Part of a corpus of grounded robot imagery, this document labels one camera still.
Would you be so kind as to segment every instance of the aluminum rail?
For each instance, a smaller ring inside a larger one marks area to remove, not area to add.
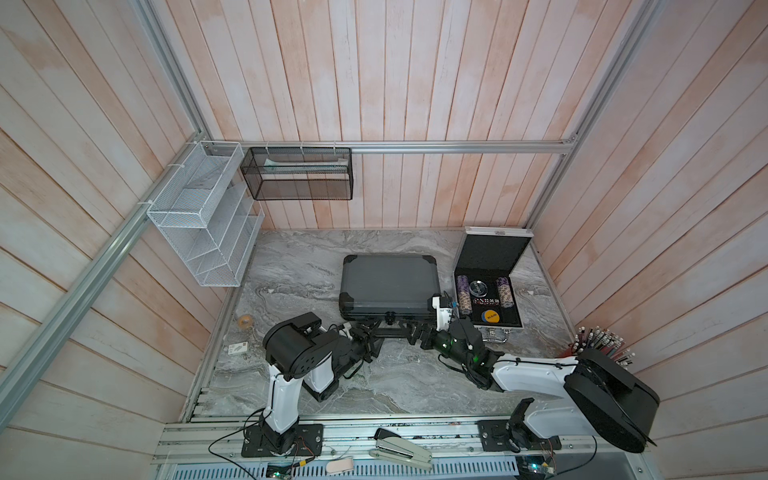
[[[220,437],[235,432],[243,427],[243,417],[235,422],[181,423],[166,425],[163,435],[155,450],[151,463],[154,464],[190,464],[215,463],[221,460],[208,452],[208,445]],[[320,459],[331,459],[338,455],[353,458],[370,458],[368,451],[376,447],[373,435],[381,427],[388,429],[404,439],[428,449],[432,456],[494,456],[505,455],[502,452],[483,452],[478,420],[508,419],[508,415],[494,416],[455,416],[455,417],[385,417],[379,419],[323,419],[322,415],[313,418],[303,416],[301,424],[323,424],[323,451]],[[216,442],[211,447],[213,452],[225,455],[236,462],[253,460],[243,458],[242,433]],[[591,436],[562,436],[563,449],[558,453],[592,453],[594,440]],[[620,450],[598,437],[599,452],[619,452]],[[541,450],[523,450],[518,455],[540,455]]]
[[[187,111],[187,116],[189,117],[190,122],[192,122],[192,125],[197,130],[201,130],[205,133],[206,139],[211,140],[210,129],[200,111],[200,106],[194,99],[189,82],[187,82],[187,78],[181,71],[181,66],[176,59],[176,55],[170,47],[168,36],[165,33],[165,30],[163,30],[162,22],[157,17],[157,12],[152,5],[152,1],[131,0],[131,4],[134,6],[136,15],[157,53],[157,57],[160,59],[166,73],[168,73],[167,76],[174,86],[174,90],[179,95],[181,104],[184,106],[184,110]]]
[[[531,210],[531,214],[528,216],[528,222],[526,222],[525,228],[533,230],[536,227],[536,224],[544,214],[544,210],[547,209],[549,200],[552,199],[555,190],[557,190],[558,185],[565,177],[568,168],[571,166],[573,159],[578,154],[583,140],[589,136],[592,128],[598,122],[598,118],[605,110],[616,87],[627,72],[629,64],[637,54],[643,40],[647,38],[650,27],[659,17],[661,11],[664,10],[664,5],[666,5],[666,3],[667,0],[645,0],[640,7],[640,11],[637,13],[632,26],[624,36],[619,51],[611,62],[611,67],[603,77],[594,99],[590,102],[587,112],[576,127],[574,136],[570,139],[573,141],[574,148],[567,152],[554,168],[552,175],[549,177],[549,180],[547,180],[547,184],[541,191],[541,195],[539,195],[539,198],[536,200],[536,204]]]
[[[250,259],[248,260],[245,271],[250,269],[250,264],[253,262],[254,251],[255,249],[251,251]],[[197,372],[192,380],[192,386],[190,387],[189,395],[187,395],[187,400],[184,401],[184,407],[181,410],[179,422],[192,421],[194,409],[197,406],[197,401],[200,397],[202,388],[207,387],[214,376],[214,367],[219,359],[221,343],[223,342],[224,335],[227,333],[227,327],[230,325],[232,314],[242,292],[242,288],[229,288],[227,290],[227,296],[224,297],[221,310],[219,310],[219,316],[217,317],[214,330],[211,332],[210,337],[208,337],[208,344],[205,347],[203,359],[197,367]]]
[[[189,141],[195,142],[203,135],[198,132]],[[191,144],[186,144],[171,163],[176,164],[191,148]],[[0,432],[10,423],[13,415],[27,399],[114,272],[138,242],[149,224],[149,202],[157,197],[176,169],[178,167],[166,167],[165,172],[154,182],[141,202],[136,204],[109,242],[74,281],[69,291],[56,303],[0,377]]]
[[[344,147],[354,154],[567,154],[567,141],[244,141],[248,147]]]

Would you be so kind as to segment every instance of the robotic arm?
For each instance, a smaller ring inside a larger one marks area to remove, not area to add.
[[[468,319],[452,319],[452,301],[436,296],[436,325],[417,330],[423,349],[460,365],[456,369],[481,389],[528,390],[558,397],[523,399],[508,421],[482,421],[483,446],[489,451],[531,448],[557,435],[600,435],[628,452],[642,452],[659,398],[653,390],[598,351],[563,359],[521,358],[486,348]],[[264,442],[276,455],[291,449],[299,420],[303,386],[322,402],[338,387],[339,377],[378,356],[383,338],[348,323],[325,330],[320,318],[305,313],[275,325],[264,337],[270,364],[270,389],[259,421]]]

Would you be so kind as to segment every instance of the wall-mounted basket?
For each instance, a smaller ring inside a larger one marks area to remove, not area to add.
[[[264,212],[252,215],[235,142],[200,142],[149,208],[149,217],[202,286],[239,286]]]
[[[352,151],[251,147],[240,167],[256,200],[352,200]]]

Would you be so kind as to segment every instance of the eraser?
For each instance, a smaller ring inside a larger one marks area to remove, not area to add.
[[[328,473],[328,475],[351,472],[353,469],[353,461],[351,457],[342,458],[341,460],[333,460],[326,465],[326,473]]]

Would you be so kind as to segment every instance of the open aluminum case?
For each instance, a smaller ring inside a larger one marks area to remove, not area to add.
[[[518,264],[525,248],[531,242],[533,232],[523,228],[466,227],[462,245],[458,249],[453,263],[454,298],[458,301],[456,279],[466,275],[469,282],[481,280],[488,287],[486,297],[498,299],[496,279],[509,278],[509,274]],[[479,326],[498,328],[523,328],[515,289],[512,289],[515,305],[512,308],[501,306],[477,305],[472,297],[472,323]],[[483,320],[483,312],[494,310],[501,319],[498,323]]]

